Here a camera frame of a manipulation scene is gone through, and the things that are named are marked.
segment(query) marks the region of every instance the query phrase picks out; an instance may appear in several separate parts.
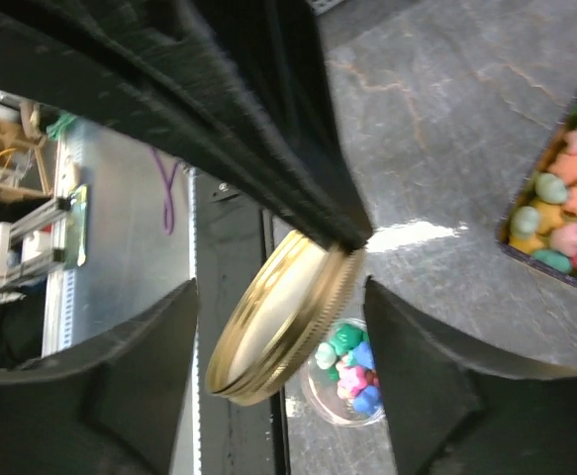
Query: gold jar lid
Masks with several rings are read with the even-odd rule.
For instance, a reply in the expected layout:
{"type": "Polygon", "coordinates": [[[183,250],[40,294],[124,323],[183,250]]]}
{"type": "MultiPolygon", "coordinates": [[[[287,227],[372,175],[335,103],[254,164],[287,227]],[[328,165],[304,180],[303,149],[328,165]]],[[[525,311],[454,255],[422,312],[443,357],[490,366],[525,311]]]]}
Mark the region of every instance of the gold jar lid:
{"type": "Polygon", "coordinates": [[[326,336],[351,294],[364,249],[325,250],[293,231],[236,306],[207,369],[207,388],[250,406],[275,394],[326,336]]]}

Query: lid rim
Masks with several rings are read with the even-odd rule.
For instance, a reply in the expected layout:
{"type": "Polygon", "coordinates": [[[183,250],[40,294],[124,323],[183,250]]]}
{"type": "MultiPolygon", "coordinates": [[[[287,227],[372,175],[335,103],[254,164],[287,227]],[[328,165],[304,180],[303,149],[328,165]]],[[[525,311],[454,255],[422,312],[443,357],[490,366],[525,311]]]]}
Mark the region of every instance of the lid rim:
{"type": "Polygon", "coordinates": [[[347,254],[335,244],[327,250],[298,308],[273,335],[259,357],[238,377],[228,381],[233,359],[239,349],[238,341],[249,331],[257,317],[256,310],[274,284],[281,281],[281,275],[303,255],[309,245],[316,244],[296,231],[291,232],[244,292],[209,362],[206,386],[211,393],[242,406],[272,396],[299,370],[329,331],[351,294],[364,258],[364,249],[347,254]],[[269,286],[268,280],[277,275],[279,278],[275,278],[269,286]]]}

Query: metal sheet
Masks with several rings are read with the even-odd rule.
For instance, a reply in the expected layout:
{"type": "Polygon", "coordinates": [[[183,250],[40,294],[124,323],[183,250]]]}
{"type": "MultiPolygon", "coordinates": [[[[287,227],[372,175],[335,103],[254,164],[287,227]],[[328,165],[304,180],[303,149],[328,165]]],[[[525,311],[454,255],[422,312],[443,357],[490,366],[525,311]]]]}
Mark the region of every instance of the metal sheet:
{"type": "MultiPolygon", "coordinates": [[[[180,161],[159,152],[154,156],[143,143],[79,121],[59,147],[58,194],[65,192],[60,176],[67,157],[80,166],[89,187],[87,261],[48,279],[44,355],[135,316],[195,272],[190,180],[180,161]]],[[[173,461],[176,475],[193,473],[199,460],[199,436],[193,436],[197,360],[192,364],[173,461]]]]}

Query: gray marble surface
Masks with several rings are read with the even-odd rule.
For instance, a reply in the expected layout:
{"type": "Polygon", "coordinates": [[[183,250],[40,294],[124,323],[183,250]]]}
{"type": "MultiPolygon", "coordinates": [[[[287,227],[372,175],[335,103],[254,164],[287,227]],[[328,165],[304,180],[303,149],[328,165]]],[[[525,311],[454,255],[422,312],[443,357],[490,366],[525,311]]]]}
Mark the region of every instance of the gray marble surface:
{"type": "MultiPolygon", "coordinates": [[[[465,332],[577,366],[577,290],[494,243],[577,90],[577,0],[347,0],[322,23],[377,228],[365,274],[465,332]]],[[[360,315],[358,291],[345,314],[360,315]]],[[[395,473],[384,423],[332,427],[297,378],[286,391],[294,475],[395,473]]]]}

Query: yellow star candy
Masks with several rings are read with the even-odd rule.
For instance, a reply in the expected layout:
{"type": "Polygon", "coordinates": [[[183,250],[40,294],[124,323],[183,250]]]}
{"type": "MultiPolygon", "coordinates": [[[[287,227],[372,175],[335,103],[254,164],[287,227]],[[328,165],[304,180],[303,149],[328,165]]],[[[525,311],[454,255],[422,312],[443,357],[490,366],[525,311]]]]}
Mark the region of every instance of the yellow star candy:
{"type": "Polygon", "coordinates": [[[517,237],[510,236],[508,244],[515,249],[520,250],[521,252],[525,252],[526,254],[532,254],[536,250],[545,248],[543,241],[536,237],[536,235],[532,235],[527,239],[519,239],[517,237]]]}
{"type": "Polygon", "coordinates": [[[565,224],[563,220],[563,209],[560,205],[550,205],[549,203],[543,203],[538,200],[534,201],[532,205],[541,216],[538,229],[536,230],[540,235],[546,235],[550,231],[560,228],[565,224]]]}

